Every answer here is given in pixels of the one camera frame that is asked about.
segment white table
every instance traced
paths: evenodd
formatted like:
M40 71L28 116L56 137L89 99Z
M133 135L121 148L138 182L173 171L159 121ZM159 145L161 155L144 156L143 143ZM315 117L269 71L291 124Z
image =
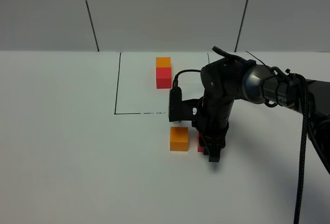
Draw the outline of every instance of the white table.
M186 122L189 151L170 152L168 96L153 79L163 55L174 71L208 63L122 53L117 92L119 53L0 53L0 223L292 223L302 117L238 100L216 167ZM328 53L254 55L330 81ZM202 95L198 74L179 85ZM117 113L138 114L115 115L116 97ZM301 223L330 222L329 184L308 141Z

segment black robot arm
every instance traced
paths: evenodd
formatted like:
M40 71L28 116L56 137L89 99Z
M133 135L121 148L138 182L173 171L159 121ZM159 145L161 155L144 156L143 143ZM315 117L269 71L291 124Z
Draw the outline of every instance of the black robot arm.
M210 162L218 162L225 147L229 128L228 118L235 99L244 99L269 107L283 106L303 113L301 78L283 73L277 67L256 64L254 60L228 54L217 47L223 56L201 70L204 96L182 101L177 82L170 90L169 120L191 120L201 134L199 141ZM306 80L309 92L309 138L324 166L330 173L330 83Z

